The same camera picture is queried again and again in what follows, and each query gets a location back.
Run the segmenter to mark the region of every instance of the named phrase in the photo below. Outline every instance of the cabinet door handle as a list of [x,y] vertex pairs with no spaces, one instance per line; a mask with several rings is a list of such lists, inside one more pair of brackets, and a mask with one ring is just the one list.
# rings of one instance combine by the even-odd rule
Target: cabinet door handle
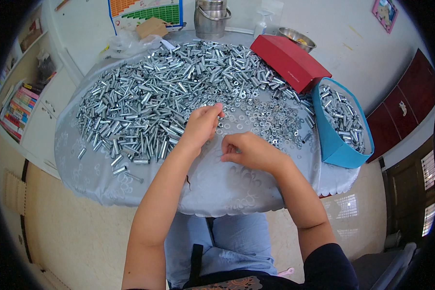
[[53,119],[53,117],[51,116],[50,112],[48,112],[47,110],[45,110],[44,107],[42,107],[42,111],[46,112],[48,114],[48,116],[50,117],[50,119]]
[[403,101],[400,101],[398,106],[401,109],[401,111],[403,111],[403,117],[406,116],[406,114],[408,113],[408,109],[406,109],[405,103]]
[[53,113],[55,113],[55,108],[51,105],[51,103],[47,100],[45,100],[45,103],[53,110]]

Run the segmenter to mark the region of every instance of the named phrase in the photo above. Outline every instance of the picture frame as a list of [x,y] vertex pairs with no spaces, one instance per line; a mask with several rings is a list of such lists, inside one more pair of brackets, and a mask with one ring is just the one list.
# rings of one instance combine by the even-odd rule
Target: picture frame
[[388,34],[390,34],[398,16],[398,9],[392,0],[376,0],[372,8],[372,14],[375,15]]

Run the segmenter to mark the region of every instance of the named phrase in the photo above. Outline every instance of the poster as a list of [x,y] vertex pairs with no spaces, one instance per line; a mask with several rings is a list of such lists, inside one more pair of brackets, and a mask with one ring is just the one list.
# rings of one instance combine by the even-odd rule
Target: poster
[[108,0],[108,7],[116,35],[120,29],[135,30],[151,17],[170,23],[168,31],[183,26],[182,0]]

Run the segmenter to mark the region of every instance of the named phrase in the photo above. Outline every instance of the red box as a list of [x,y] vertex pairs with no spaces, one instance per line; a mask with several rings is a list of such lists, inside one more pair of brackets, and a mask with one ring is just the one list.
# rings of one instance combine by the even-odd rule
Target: red box
[[283,36],[260,35],[250,47],[298,93],[309,92],[332,75],[301,47]]

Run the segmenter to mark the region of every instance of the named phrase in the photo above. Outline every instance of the stainless steel pot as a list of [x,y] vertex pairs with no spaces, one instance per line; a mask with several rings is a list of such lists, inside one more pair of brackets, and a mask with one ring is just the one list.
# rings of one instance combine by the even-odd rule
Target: stainless steel pot
[[[290,39],[291,41],[295,42],[297,46],[301,47],[306,51],[307,53],[310,53],[311,50],[315,49],[317,47],[316,43],[314,43],[311,38],[307,37],[306,35],[297,32],[296,30],[287,28],[287,27],[279,27],[279,30],[277,31],[278,36],[285,36],[286,38]],[[306,42],[306,44],[301,43],[300,41],[297,41],[298,39],[302,39]]]
[[224,36],[225,23],[232,17],[227,0],[195,0],[195,31],[201,39]]

